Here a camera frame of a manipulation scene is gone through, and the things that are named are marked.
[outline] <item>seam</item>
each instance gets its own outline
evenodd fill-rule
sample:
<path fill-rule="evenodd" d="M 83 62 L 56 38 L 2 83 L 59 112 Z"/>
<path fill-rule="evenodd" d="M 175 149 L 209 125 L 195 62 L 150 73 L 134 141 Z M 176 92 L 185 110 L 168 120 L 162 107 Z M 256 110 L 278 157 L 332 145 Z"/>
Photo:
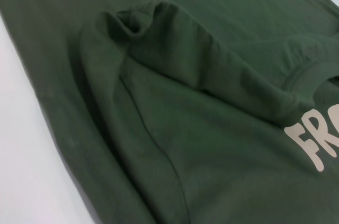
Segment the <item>seam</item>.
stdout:
<path fill-rule="evenodd" d="M 181 192 L 181 200 L 183 201 L 183 204 L 184 204 L 184 206 L 185 206 L 185 212 L 186 212 L 186 218 L 187 218 L 186 223 L 187 223 L 187 224 L 190 224 L 190 223 L 191 223 L 191 220 L 190 220 L 190 214 L 189 214 L 189 210 L 188 210 L 188 205 L 187 205 L 187 201 L 186 201 L 186 196 L 185 196 L 185 193 L 184 193 L 184 188 L 183 188 L 183 186 L 182 186 L 182 182 L 181 182 L 181 180 L 180 180 L 179 174 L 178 174 L 178 172 L 177 172 L 177 170 L 176 170 L 176 168 L 175 168 L 173 162 L 171 161 L 170 157 L 167 155 L 167 153 L 166 153 L 165 151 L 163 151 L 163 150 L 161 149 L 161 147 L 159 146 L 159 144 L 154 140 L 154 138 L 152 137 L 151 133 L 150 133 L 149 130 L 147 129 L 147 126 L 146 126 L 145 121 L 144 121 L 144 119 L 143 119 L 143 117 L 142 117 L 142 115 L 141 115 L 141 112 L 140 112 L 140 110 L 139 110 L 139 107 L 138 107 L 138 105 L 137 105 L 135 99 L 133 98 L 131 92 L 129 91 L 127 85 L 125 84 L 125 82 L 123 81 L 123 79 L 121 78 L 120 75 L 119 75 L 119 79 L 121 80 L 121 82 L 122 82 L 124 88 L 126 89 L 128 95 L 131 97 L 131 99 L 132 99 L 132 101 L 133 101 L 133 104 L 134 104 L 134 106 L 136 107 L 137 112 L 138 112 L 138 114 L 139 114 L 139 116 L 140 116 L 140 119 L 141 119 L 141 121 L 142 121 L 142 124 L 144 125 L 145 130 L 146 130 L 147 134 L 149 135 L 150 139 L 152 140 L 152 142 L 154 143 L 154 145 L 159 149 L 159 151 L 165 156 L 165 158 L 168 160 L 169 164 L 170 164 L 171 167 L 172 167 L 172 170 L 173 170 L 173 172 L 174 172 L 174 174 L 175 174 L 175 176 L 176 176 L 176 178 L 177 178 L 177 180 L 178 180 L 178 182 L 179 182 L 180 192 Z"/>

